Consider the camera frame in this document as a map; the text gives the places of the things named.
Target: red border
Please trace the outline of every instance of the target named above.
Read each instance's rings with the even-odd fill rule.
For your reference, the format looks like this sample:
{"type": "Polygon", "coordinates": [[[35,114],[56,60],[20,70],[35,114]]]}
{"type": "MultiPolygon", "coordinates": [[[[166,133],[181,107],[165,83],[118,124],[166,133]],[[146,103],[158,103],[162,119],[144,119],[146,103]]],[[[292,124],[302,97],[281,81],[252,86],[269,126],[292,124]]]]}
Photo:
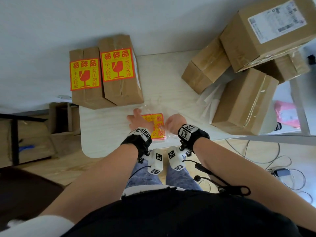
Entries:
{"type": "Polygon", "coordinates": [[[99,85],[98,85],[97,87],[85,87],[85,88],[78,88],[78,89],[73,89],[73,88],[72,88],[72,82],[71,82],[71,64],[72,64],[73,62],[79,62],[79,61],[83,61],[83,60],[87,61],[87,60],[94,60],[94,59],[98,59],[98,60],[99,60],[99,63],[100,63],[100,59],[99,59],[99,58],[80,59],[80,60],[77,60],[77,61],[69,62],[70,90],[71,90],[71,91],[79,91],[79,90],[85,90],[85,89],[93,89],[93,88],[98,88],[98,87],[101,86],[101,71],[100,71],[101,67],[100,67],[100,65],[99,65],[99,85]]]}
{"type": "Polygon", "coordinates": [[[132,48],[131,48],[131,47],[129,47],[129,48],[117,49],[117,50],[112,50],[112,51],[103,51],[103,52],[100,52],[100,59],[101,59],[101,69],[102,69],[102,79],[103,79],[103,82],[114,81],[114,80],[122,80],[122,79],[124,80],[124,79],[130,79],[130,78],[134,78],[134,77],[135,77],[135,66],[134,66],[134,59],[133,59],[133,51],[132,51],[132,48]],[[103,54],[103,53],[113,52],[113,51],[127,50],[127,49],[129,49],[130,52],[131,52],[131,60],[132,60],[132,67],[133,67],[133,76],[124,77],[124,78],[118,78],[118,79],[113,79],[113,80],[105,80],[105,79],[104,79],[104,72],[103,72],[102,54],[103,54]]]}
{"type": "MultiPolygon", "coordinates": [[[[142,116],[150,116],[150,115],[160,115],[162,116],[162,124],[164,125],[165,124],[165,121],[163,119],[163,114],[162,113],[153,113],[153,114],[145,114],[145,115],[142,115],[142,116]]],[[[156,141],[164,141],[165,139],[164,138],[152,138],[153,140],[156,140],[156,141]]]]}

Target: red wine glass symbol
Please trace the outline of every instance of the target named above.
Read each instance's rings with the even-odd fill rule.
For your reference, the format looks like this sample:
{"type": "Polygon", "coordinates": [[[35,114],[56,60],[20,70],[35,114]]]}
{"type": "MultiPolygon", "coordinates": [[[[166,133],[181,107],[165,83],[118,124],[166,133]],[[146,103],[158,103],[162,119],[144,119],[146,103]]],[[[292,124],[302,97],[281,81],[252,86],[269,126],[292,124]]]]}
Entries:
{"type": "Polygon", "coordinates": [[[112,62],[112,69],[114,72],[117,72],[118,74],[118,76],[115,78],[124,77],[119,75],[119,72],[123,70],[123,61],[112,62]]]}
{"type": "Polygon", "coordinates": [[[86,85],[86,81],[90,79],[90,71],[79,71],[79,76],[80,80],[84,82],[84,85],[82,87],[89,87],[88,85],[86,85]]]}

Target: blue jeans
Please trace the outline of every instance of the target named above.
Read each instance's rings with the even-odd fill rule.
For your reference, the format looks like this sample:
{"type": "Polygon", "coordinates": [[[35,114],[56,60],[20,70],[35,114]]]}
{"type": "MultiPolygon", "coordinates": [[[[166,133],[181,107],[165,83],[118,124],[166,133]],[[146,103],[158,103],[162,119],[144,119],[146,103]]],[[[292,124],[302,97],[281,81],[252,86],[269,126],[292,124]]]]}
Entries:
{"type": "MultiPolygon", "coordinates": [[[[142,164],[136,163],[132,174],[140,168],[147,166],[148,161],[144,160],[142,164]]],[[[125,188],[138,186],[138,185],[149,185],[149,184],[162,184],[158,175],[150,174],[147,171],[147,167],[138,171],[132,178],[129,179],[125,188]]],[[[196,181],[189,175],[189,172],[186,168],[183,168],[180,171],[176,171],[168,165],[167,176],[166,176],[166,185],[180,187],[185,190],[197,190],[202,191],[202,188],[196,183],[196,181]]]]}

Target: red and yellow label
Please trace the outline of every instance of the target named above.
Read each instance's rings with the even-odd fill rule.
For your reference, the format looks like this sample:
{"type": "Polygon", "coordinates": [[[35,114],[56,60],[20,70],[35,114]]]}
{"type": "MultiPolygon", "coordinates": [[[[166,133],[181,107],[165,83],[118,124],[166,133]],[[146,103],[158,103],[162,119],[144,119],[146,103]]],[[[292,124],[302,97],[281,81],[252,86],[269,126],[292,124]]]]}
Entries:
{"type": "Polygon", "coordinates": [[[162,113],[142,115],[142,117],[148,122],[153,121],[155,124],[154,131],[151,134],[152,140],[164,140],[166,138],[165,131],[161,128],[164,125],[162,113]]]}
{"type": "Polygon", "coordinates": [[[103,81],[135,77],[131,48],[101,53],[103,81]]]}
{"type": "Polygon", "coordinates": [[[70,62],[70,90],[96,88],[100,81],[99,59],[84,59],[70,62]]]}

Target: table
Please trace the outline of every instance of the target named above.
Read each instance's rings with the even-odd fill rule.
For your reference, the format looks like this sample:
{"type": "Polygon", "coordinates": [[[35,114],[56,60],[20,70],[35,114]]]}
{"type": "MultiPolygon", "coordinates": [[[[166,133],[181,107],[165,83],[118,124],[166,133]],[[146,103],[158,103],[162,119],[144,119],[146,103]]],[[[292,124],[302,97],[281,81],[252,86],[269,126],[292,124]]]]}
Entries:
{"type": "MultiPolygon", "coordinates": [[[[206,131],[211,140],[235,138],[200,118],[205,107],[196,104],[199,95],[181,75],[198,51],[183,51],[137,58],[144,105],[160,104],[182,114],[188,123],[206,131]]],[[[115,150],[129,133],[127,115],[142,105],[98,110],[80,107],[82,151],[90,158],[104,157],[115,150]]],[[[180,145],[180,139],[153,141],[150,149],[180,145]]]]}

